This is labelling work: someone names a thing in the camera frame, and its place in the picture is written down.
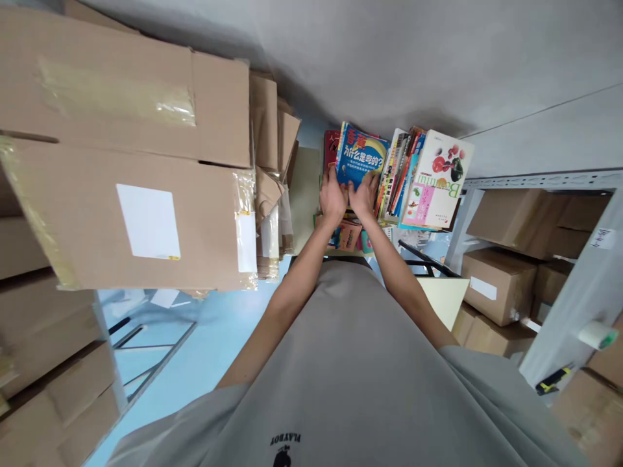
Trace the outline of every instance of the blue book cover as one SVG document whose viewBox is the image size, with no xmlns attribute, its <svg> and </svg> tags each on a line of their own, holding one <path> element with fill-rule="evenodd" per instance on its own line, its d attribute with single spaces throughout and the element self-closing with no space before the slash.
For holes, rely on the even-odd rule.
<svg viewBox="0 0 623 467">
<path fill-rule="evenodd" d="M 365 174 L 383 169 L 388 150 L 389 141 L 368 135 L 343 122 L 337 148 L 338 183 L 347 184 L 352 180 L 357 189 Z"/>
</svg>

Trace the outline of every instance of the stack of books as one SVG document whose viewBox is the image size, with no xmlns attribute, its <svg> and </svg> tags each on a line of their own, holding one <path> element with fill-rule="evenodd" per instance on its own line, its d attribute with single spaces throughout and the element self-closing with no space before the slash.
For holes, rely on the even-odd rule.
<svg viewBox="0 0 623 467">
<path fill-rule="evenodd" d="M 337 181 L 359 186 L 369 171 L 380 174 L 374 213 L 379 224 L 407 230 L 452 230 L 474 145 L 413 126 L 397 128 L 390 141 L 350 123 L 325 134 L 323 165 L 335 161 Z M 348 211 L 350 222 L 357 222 Z"/>
</svg>

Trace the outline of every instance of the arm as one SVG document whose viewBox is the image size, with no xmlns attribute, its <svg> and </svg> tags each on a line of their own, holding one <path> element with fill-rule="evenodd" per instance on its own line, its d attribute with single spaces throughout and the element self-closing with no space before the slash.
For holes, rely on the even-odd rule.
<svg viewBox="0 0 623 467">
<path fill-rule="evenodd" d="M 337 184 L 335 169 L 325 172 L 320 192 L 321 222 L 277 287 L 264 315 L 216 389 L 252 383 L 262 371 L 315 289 L 326 246 L 344 217 L 347 200 L 348 192 L 344 185 Z"/>
<path fill-rule="evenodd" d="M 350 205 L 372 243 L 387 291 L 420 328 L 433 347 L 439 349 L 448 345 L 458 345 L 452 333 L 433 310 L 411 269 L 378 225 L 373 211 L 377 187 L 378 175 L 372 176 L 369 173 L 356 192 L 352 183 L 348 185 L 348 192 Z"/>
</svg>

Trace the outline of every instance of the gray t-shirt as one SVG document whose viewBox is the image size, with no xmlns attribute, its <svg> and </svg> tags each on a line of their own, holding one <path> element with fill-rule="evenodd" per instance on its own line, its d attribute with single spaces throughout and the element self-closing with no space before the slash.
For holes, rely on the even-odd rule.
<svg viewBox="0 0 623 467">
<path fill-rule="evenodd" d="M 108 465 L 588 463 L 510 361 L 435 350 L 372 270 L 332 261 L 253 384 L 129 434 Z"/>
</svg>

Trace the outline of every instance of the storage room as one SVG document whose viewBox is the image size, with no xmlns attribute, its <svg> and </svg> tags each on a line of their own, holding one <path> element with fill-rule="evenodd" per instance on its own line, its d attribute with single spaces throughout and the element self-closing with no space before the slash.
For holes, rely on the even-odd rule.
<svg viewBox="0 0 623 467">
<path fill-rule="evenodd" d="M 0 2 L 2 466 L 620 466 L 622 23 Z"/>
</svg>

